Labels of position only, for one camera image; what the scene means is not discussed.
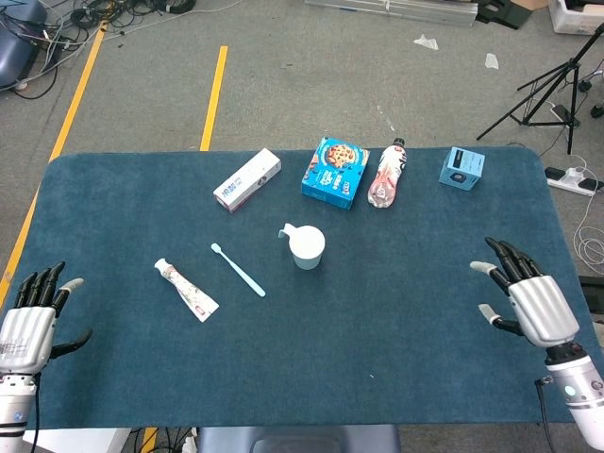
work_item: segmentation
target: floor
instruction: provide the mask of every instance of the floor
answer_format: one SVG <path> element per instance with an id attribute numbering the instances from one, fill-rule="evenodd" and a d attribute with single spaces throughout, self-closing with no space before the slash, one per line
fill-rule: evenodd
<path id="1" fill-rule="evenodd" d="M 197 0 L 196 7 L 229 3 Z M 422 34 L 440 49 L 413 43 Z M 476 136 L 521 98 L 519 85 L 586 42 L 555 34 L 547 9 L 511 30 L 405 21 L 309 7 L 302 0 L 244 0 L 124 37 L 109 31 L 105 39 L 62 154 L 199 149 L 221 45 L 228 54 L 211 150 L 308 149 L 323 135 L 367 147 L 386 146 L 396 136 L 409 147 L 476 145 Z M 489 52 L 498 70 L 485 67 Z M 88 49 L 66 64 L 40 100 L 0 93 L 0 268 L 8 263 L 87 55 Z M 602 58 L 600 40 L 581 61 L 581 74 Z M 569 96 L 567 88 L 550 100 L 569 107 Z M 579 112 L 574 146 L 598 176 L 604 176 L 604 119 L 592 119 L 588 110 L 602 98 L 604 84 L 595 81 Z M 553 116 L 543 109 L 537 118 Z M 544 166 L 581 165 L 566 156 L 563 135 L 548 150 L 559 134 L 558 128 L 508 120 L 480 144 L 522 143 L 544 153 Z M 559 190 L 552 196 L 572 249 L 588 198 Z M 601 195 L 594 198 L 586 225 L 602 225 L 603 204 Z M 576 265 L 579 274 L 595 274 L 577 257 Z M 547 451 L 537 425 L 403 427 L 401 433 L 406 451 Z M 590 451 L 574 426 L 555 426 L 553 436 L 560 451 Z"/>

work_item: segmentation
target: blue snack box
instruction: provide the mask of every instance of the blue snack box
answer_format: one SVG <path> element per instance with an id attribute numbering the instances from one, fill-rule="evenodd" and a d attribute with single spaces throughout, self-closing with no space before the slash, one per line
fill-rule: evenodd
<path id="1" fill-rule="evenodd" d="M 366 149 L 324 137 L 302 178 L 302 193 L 349 210 L 368 159 Z"/>

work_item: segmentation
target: toothpaste box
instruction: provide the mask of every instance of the toothpaste box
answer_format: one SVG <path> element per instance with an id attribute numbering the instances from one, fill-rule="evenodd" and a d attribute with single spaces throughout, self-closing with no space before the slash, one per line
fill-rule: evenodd
<path id="1" fill-rule="evenodd" d="M 279 173 L 281 160 L 263 148 L 214 191 L 218 203 L 234 211 L 266 181 Z"/>

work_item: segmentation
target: toothpaste cap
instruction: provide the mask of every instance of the toothpaste cap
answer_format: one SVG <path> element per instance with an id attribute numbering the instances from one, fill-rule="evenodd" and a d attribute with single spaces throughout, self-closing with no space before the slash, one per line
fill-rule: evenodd
<path id="1" fill-rule="evenodd" d="M 166 269 L 168 269 L 170 266 L 172 266 L 172 264 L 167 262 L 164 258 L 158 260 L 154 265 L 154 267 L 159 271 L 160 274 L 163 274 Z"/>

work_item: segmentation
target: blue table mat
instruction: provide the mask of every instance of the blue table mat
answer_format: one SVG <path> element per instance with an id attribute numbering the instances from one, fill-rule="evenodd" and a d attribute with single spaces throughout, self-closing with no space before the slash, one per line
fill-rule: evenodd
<path id="1" fill-rule="evenodd" d="M 351 211 L 300 193 L 311 151 L 229 213 L 212 191 L 254 153 L 84 154 L 53 161 L 13 279 L 65 260 L 84 277 L 55 343 L 79 351 L 42 375 L 42 428 L 533 422 L 545 351 L 495 330 L 477 309 L 512 308 L 469 268 L 495 260 L 485 235 L 530 253 L 557 279 L 580 341 L 602 358 L 541 162 L 486 156 L 471 192 L 438 183 L 447 149 L 409 149 L 396 200 L 366 201 L 373 150 Z M 295 267 L 285 222 L 322 229 L 315 270 Z M 267 292 L 214 255 L 219 243 Z M 166 258 L 220 308 L 205 323 L 153 264 Z M 545 389 L 551 421 L 570 421 Z"/>

